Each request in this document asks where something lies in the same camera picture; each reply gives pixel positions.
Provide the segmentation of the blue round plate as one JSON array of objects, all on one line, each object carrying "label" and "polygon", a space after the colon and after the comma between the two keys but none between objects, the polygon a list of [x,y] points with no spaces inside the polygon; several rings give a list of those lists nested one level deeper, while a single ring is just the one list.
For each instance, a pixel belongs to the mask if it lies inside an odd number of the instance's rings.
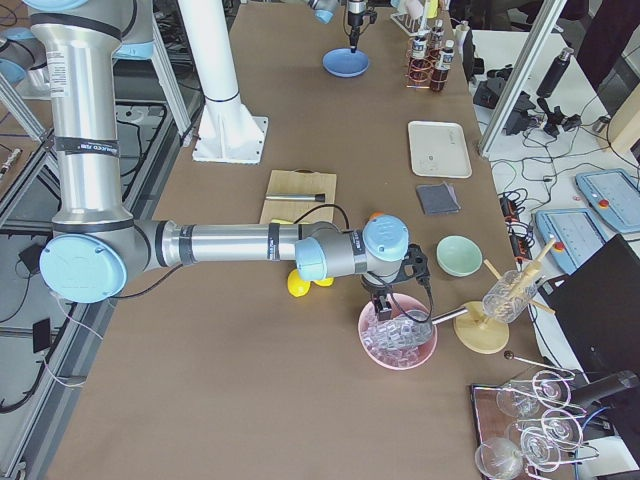
[{"label": "blue round plate", "polygon": [[354,78],[369,68],[369,57],[361,50],[338,48],[327,52],[322,58],[323,68],[338,78]]}]

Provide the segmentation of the metal ice scoop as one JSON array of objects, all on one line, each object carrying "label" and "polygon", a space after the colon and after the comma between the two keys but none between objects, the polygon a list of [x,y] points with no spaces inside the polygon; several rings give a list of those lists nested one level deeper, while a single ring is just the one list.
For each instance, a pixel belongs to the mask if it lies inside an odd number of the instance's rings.
[{"label": "metal ice scoop", "polygon": [[410,321],[414,325],[416,325],[417,331],[416,333],[413,333],[414,337],[428,340],[435,333],[436,325],[439,325],[440,323],[457,318],[467,312],[468,312],[468,309],[466,307],[459,307],[450,312],[433,317],[430,313],[427,313],[422,310],[413,309],[409,311],[404,311],[399,316],[399,319]]}]

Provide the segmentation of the tea bottle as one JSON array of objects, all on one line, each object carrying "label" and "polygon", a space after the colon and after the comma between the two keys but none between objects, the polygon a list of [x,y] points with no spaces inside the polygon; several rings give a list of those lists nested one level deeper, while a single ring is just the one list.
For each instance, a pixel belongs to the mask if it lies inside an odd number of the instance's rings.
[{"label": "tea bottle", "polygon": [[429,33],[429,29],[420,30],[412,40],[411,50],[416,53],[427,53]]},{"label": "tea bottle", "polygon": [[437,19],[435,24],[431,30],[431,36],[429,40],[429,59],[432,61],[436,61],[440,50],[442,49],[444,38],[444,21],[442,19]]},{"label": "tea bottle", "polygon": [[431,73],[429,89],[432,92],[441,92],[446,85],[451,63],[454,58],[453,40],[446,40],[440,49],[436,62]]}]

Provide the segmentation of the whole lemon upper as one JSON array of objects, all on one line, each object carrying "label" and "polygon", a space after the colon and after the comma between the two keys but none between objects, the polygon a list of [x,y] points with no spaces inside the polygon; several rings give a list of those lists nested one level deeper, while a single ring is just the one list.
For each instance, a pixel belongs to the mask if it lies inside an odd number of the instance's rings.
[{"label": "whole lemon upper", "polygon": [[297,269],[292,270],[287,277],[286,286],[288,293],[294,298],[300,298],[308,294],[311,282],[300,277]]}]

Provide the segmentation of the tea bottle back left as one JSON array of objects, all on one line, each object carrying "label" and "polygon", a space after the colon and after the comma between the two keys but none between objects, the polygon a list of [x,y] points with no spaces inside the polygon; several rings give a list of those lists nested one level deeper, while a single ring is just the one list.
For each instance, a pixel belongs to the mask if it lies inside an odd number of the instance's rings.
[{"label": "tea bottle back left", "polygon": [[444,38],[444,21],[442,19],[437,19],[435,24],[431,30],[431,36],[429,40],[429,59],[432,61],[436,61],[440,50],[442,49]]}]

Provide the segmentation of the tea bottle front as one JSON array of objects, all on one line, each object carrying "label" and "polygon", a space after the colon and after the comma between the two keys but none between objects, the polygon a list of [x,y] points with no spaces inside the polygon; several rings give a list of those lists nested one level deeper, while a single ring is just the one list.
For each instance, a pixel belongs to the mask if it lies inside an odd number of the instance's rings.
[{"label": "tea bottle front", "polygon": [[429,89],[432,92],[441,92],[446,85],[451,63],[454,58],[453,40],[446,40],[440,49],[436,62],[431,73]]}]

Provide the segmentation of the steel muddler black tip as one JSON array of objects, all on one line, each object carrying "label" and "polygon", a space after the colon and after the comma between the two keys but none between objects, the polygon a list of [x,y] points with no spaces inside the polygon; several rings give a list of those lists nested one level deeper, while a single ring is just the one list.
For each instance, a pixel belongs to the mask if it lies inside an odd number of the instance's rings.
[{"label": "steel muddler black tip", "polygon": [[317,202],[324,203],[326,201],[326,195],[324,193],[316,194],[267,194],[266,200],[270,201],[300,201],[300,202]]}]

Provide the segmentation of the grey folded cloth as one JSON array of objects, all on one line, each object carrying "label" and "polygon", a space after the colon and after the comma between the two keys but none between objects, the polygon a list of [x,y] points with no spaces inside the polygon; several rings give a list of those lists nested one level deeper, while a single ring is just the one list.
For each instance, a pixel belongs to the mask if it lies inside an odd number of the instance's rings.
[{"label": "grey folded cloth", "polygon": [[419,185],[416,187],[416,193],[425,215],[453,214],[461,209],[453,186],[446,182]]}]

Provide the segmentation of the clear glass on stand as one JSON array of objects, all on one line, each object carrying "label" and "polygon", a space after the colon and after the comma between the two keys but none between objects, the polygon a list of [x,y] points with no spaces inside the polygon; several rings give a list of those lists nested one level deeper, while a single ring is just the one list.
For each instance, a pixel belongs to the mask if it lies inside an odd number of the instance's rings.
[{"label": "clear glass on stand", "polygon": [[509,324],[513,322],[537,294],[534,281],[519,286],[522,273],[507,271],[482,299],[484,313],[494,320]]}]

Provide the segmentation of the cream rabbit tray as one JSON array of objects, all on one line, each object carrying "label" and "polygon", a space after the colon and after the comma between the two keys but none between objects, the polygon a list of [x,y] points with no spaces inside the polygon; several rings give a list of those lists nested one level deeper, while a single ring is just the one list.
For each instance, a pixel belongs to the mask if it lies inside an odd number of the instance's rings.
[{"label": "cream rabbit tray", "polygon": [[458,123],[410,121],[408,138],[415,175],[453,179],[472,175],[464,131]]}]

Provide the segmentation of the bamboo cutting board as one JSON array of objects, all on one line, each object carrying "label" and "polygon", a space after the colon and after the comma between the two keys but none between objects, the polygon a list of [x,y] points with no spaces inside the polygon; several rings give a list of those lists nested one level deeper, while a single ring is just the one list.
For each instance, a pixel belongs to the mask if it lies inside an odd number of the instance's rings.
[{"label": "bamboo cutting board", "polygon": [[292,223],[311,211],[304,222],[331,222],[337,175],[313,171],[272,170],[266,188],[260,222]]}]

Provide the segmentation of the wine glass rack tray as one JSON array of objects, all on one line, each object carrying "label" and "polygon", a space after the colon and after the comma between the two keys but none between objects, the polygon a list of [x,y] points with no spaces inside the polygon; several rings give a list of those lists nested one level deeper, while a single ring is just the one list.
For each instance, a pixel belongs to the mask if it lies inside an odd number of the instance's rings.
[{"label": "wine glass rack tray", "polygon": [[587,412],[573,403],[569,379],[544,369],[530,379],[470,387],[474,461],[483,478],[547,479],[599,457],[584,438]]}]

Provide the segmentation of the teach pendant far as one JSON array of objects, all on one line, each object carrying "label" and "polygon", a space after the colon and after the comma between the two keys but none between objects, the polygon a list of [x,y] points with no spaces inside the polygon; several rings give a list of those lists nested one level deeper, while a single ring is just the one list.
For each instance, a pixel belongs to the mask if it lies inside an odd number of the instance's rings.
[{"label": "teach pendant far", "polygon": [[614,231],[639,232],[639,190],[626,171],[579,173],[575,182],[589,205]]}]

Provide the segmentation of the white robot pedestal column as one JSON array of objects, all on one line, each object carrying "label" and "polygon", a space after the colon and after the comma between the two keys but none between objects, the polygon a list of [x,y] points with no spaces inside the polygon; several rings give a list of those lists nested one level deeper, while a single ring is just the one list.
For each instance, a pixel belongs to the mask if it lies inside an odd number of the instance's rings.
[{"label": "white robot pedestal column", "polygon": [[268,119],[241,100],[222,3],[185,0],[179,8],[205,100],[193,159],[256,165]]}]

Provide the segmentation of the aluminium frame post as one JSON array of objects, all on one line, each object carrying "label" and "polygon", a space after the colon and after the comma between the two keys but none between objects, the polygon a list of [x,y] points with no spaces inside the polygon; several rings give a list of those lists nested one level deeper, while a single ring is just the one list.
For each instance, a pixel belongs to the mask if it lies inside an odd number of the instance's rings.
[{"label": "aluminium frame post", "polygon": [[493,144],[506,125],[507,118],[516,104],[522,87],[565,5],[566,0],[545,0],[542,3],[538,16],[514,64],[509,80],[506,82],[499,97],[489,124],[479,141],[478,152],[481,157],[489,157]]}]

